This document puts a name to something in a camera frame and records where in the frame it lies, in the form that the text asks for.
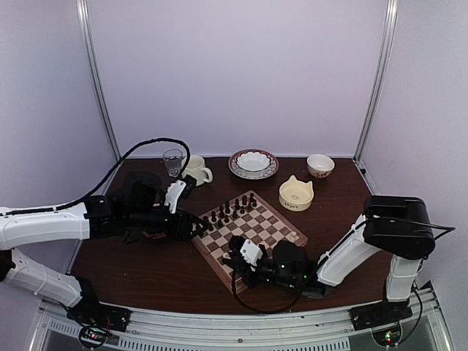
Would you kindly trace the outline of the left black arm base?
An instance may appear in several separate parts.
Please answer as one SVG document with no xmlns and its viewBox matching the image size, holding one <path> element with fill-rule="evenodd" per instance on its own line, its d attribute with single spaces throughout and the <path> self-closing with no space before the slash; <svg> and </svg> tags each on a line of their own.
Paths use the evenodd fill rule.
<svg viewBox="0 0 468 351">
<path fill-rule="evenodd" d="M 98 303 L 66 307 L 67 317 L 79 325 L 98 327 L 106 331 L 126 332 L 131 311 L 125 308 Z"/>
</svg>

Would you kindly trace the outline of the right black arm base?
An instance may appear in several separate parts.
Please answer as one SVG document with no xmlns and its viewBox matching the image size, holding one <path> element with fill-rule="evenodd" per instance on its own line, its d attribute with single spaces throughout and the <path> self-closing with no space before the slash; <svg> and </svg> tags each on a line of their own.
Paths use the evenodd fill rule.
<svg viewBox="0 0 468 351">
<path fill-rule="evenodd" d="M 411 316 L 409 301 L 398 303 L 380 301 L 350 310 L 350 318 L 355 331 L 391 324 Z"/>
</svg>

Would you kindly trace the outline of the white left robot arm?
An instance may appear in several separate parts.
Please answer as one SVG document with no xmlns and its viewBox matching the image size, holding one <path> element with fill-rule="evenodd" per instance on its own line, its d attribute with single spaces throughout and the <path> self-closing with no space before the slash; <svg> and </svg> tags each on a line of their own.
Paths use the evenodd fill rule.
<svg viewBox="0 0 468 351">
<path fill-rule="evenodd" d="M 121 188 L 108 195 L 85 196 L 75 203 L 1 209 L 1 282 L 14 284 L 76 310 L 90 325 L 105 318 L 90 281 L 68 276 L 28 258 L 19 246 L 62 239 L 79 241 L 126 236 L 133 231 L 190 241 L 207 229 L 206 221 L 178 208 L 195 188 L 191 176 L 167 189 L 147 171 L 132 171 Z"/>
</svg>

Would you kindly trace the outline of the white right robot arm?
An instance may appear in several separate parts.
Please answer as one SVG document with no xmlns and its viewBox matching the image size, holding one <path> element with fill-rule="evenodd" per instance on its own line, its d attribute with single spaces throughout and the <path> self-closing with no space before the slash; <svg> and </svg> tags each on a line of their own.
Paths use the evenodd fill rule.
<svg viewBox="0 0 468 351">
<path fill-rule="evenodd" d="M 402 312 L 420 263 L 434 251 L 432 229 L 422 199 L 371 196 L 350 230 L 317 261 L 288 240 L 279 241 L 267 252 L 264 246 L 234 235 L 222 262 L 250 289 L 265 282 L 295 295 L 322 298 L 374 254 L 390 253 L 385 299 L 374 312 L 380 322 L 388 323 Z"/>
</svg>

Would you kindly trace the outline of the wooden chess board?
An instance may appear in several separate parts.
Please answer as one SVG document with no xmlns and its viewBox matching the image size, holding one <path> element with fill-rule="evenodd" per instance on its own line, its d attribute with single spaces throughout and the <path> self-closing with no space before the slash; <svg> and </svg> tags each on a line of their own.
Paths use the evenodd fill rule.
<svg viewBox="0 0 468 351">
<path fill-rule="evenodd" d="M 229 241 L 238 236 L 248 245 L 262 245 L 271 255 L 278 242 L 305 246 L 308 238 L 256 192 L 249 191 L 202 215 L 208 229 L 192 240 L 199 253 L 229 290 L 233 269 L 222 260 L 230 257 Z"/>
</svg>

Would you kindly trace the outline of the pink cat-ear bowl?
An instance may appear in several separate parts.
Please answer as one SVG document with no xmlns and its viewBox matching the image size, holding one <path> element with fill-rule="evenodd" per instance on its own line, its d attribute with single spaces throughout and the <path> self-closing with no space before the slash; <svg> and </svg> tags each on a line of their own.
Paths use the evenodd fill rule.
<svg viewBox="0 0 468 351">
<path fill-rule="evenodd" d="M 147 232 L 143 232 L 143 235 L 146 238 L 149 238 L 149 239 L 152 239 L 152 240 L 160 240 L 160 239 L 163 239 L 163 238 L 167 237 L 164 233 L 147 233 Z"/>
</svg>

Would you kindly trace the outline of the cream ribbed mug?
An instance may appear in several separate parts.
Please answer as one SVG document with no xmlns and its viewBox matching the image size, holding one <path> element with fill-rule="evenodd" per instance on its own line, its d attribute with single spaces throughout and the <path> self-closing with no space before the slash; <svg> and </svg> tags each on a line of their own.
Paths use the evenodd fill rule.
<svg viewBox="0 0 468 351">
<path fill-rule="evenodd" d="M 213 173 L 205 166 L 205 160 L 201 156 L 191 155 L 189 159 L 183 158 L 182 166 L 185 166 L 182 177 L 193 177 L 197 181 L 196 186 L 209 184 L 213 181 Z"/>
</svg>

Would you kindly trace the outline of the clear drinking glass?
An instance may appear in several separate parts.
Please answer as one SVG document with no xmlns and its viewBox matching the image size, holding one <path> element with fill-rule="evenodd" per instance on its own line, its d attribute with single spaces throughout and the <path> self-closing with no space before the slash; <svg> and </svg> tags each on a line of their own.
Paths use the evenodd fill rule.
<svg viewBox="0 0 468 351">
<path fill-rule="evenodd" d="M 172 178 L 177 178 L 181 172 L 183 151 L 177 148 L 166 150 L 163 155 L 163 162 L 167 173 Z"/>
</svg>

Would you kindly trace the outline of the patterned brown rim plate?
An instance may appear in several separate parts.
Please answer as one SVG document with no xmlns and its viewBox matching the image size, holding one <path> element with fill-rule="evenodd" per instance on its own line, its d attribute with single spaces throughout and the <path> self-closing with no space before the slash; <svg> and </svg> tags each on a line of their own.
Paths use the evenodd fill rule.
<svg viewBox="0 0 468 351">
<path fill-rule="evenodd" d="M 235 176 L 256 181 L 273 176 L 279 170 L 279 161 L 267 151 L 246 149 L 233 154 L 228 167 Z"/>
</svg>

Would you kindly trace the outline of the white scalloped bowl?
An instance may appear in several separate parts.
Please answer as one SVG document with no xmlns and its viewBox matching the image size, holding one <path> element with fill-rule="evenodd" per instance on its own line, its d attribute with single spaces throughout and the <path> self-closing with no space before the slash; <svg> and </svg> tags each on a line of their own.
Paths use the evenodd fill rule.
<svg viewBox="0 0 468 351">
<path fill-rule="evenodd" d="M 242 153 L 237 158 L 237 165 L 249 172 L 258 172 L 266 169 L 270 164 L 269 157 L 259 151 L 248 151 Z"/>
</svg>

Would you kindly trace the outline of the yellow cat-ear bowl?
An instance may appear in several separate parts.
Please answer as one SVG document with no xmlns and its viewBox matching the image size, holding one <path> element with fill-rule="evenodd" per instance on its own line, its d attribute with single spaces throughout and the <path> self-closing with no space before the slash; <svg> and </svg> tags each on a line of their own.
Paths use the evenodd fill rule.
<svg viewBox="0 0 468 351">
<path fill-rule="evenodd" d="M 314 199 L 314 184 L 312 181 L 299 181 L 291 175 L 279 187 L 279 204 L 295 212 L 307 210 Z"/>
</svg>

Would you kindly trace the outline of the front aluminium rail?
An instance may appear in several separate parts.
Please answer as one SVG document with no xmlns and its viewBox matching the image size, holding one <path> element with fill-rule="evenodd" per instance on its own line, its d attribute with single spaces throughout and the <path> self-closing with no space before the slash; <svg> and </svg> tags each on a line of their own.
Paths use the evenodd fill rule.
<svg viewBox="0 0 468 351">
<path fill-rule="evenodd" d="M 452 350 L 431 288 L 410 298 L 413 316 L 356 330 L 348 306 L 275 315 L 183 314 L 132 309 L 127 329 L 114 331 L 103 350 L 385 350 L 384 330 L 402 329 L 397 350 Z"/>
</svg>

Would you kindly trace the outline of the left aluminium frame post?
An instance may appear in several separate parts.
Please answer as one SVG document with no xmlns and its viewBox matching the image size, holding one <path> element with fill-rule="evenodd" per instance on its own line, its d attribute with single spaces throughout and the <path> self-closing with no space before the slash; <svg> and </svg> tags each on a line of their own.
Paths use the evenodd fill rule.
<svg viewBox="0 0 468 351">
<path fill-rule="evenodd" d="M 99 73 L 99 67 L 97 62 L 97 55 L 94 49 L 94 41 L 91 29 L 91 21 L 88 11 L 88 2 L 86 0 L 77 0 L 76 7 L 78 11 L 78 20 L 80 23 L 80 30 L 83 36 L 83 42 L 86 50 L 86 56 L 88 61 L 88 67 L 91 74 L 91 84 L 94 91 L 94 96 L 97 102 L 97 108 L 99 111 L 99 117 L 102 121 L 105 136 L 110 145 L 110 149 L 115 160 L 119 160 L 121 152 L 119 150 L 116 135 L 113 130 L 112 122 L 107 108 L 105 100 L 105 94 L 102 86 L 102 80 Z"/>
</svg>

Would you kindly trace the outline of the aluminium frame post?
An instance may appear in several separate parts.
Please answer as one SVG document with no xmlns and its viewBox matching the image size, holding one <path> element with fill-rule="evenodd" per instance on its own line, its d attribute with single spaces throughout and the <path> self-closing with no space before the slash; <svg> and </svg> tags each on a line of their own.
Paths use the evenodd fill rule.
<svg viewBox="0 0 468 351">
<path fill-rule="evenodd" d="M 377 60 L 377 68 L 371 88 L 369 103 L 366 108 L 363 127 L 353 157 L 355 164 L 357 164 L 359 168 L 364 168 L 363 155 L 371 133 L 371 127 L 374 122 L 374 118 L 377 114 L 378 104 L 385 82 L 385 75 L 390 63 L 390 57 L 397 27 L 398 13 L 399 1 L 388 0 L 380 45 L 380 53 Z"/>
<path fill-rule="evenodd" d="M 97 102 L 97 108 L 99 111 L 99 117 L 102 121 L 105 136 L 110 145 L 110 149 L 115 160 L 119 160 L 121 152 L 119 150 L 116 135 L 113 130 L 112 122 L 107 108 L 105 100 L 105 94 L 102 86 L 102 80 L 99 73 L 99 67 L 97 62 L 97 55 L 94 49 L 94 41 L 91 29 L 91 21 L 88 11 L 88 2 L 86 0 L 77 0 L 76 7 L 78 11 L 78 20 L 80 23 L 80 30 L 83 36 L 83 42 L 86 50 L 86 56 L 88 61 L 88 67 L 91 74 L 91 84 L 94 91 L 94 96 Z"/>
</svg>

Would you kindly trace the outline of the right aluminium frame post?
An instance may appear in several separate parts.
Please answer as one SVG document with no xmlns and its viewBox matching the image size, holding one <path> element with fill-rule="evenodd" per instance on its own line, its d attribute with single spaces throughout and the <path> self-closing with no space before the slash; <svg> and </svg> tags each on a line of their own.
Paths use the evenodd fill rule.
<svg viewBox="0 0 468 351">
<path fill-rule="evenodd" d="M 380 45 L 380 53 L 377 60 L 377 68 L 371 88 L 369 103 L 366 108 L 363 127 L 353 157 L 355 164 L 357 164 L 359 168 L 364 168 L 363 155 L 371 133 L 371 127 L 374 122 L 374 118 L 377 114 L 378 104 L 385 82 L 385 75 L 390 63 L 390 57 L 397 27 L 398 13 L 399 1 L 388 0 Z"/>
</svg>

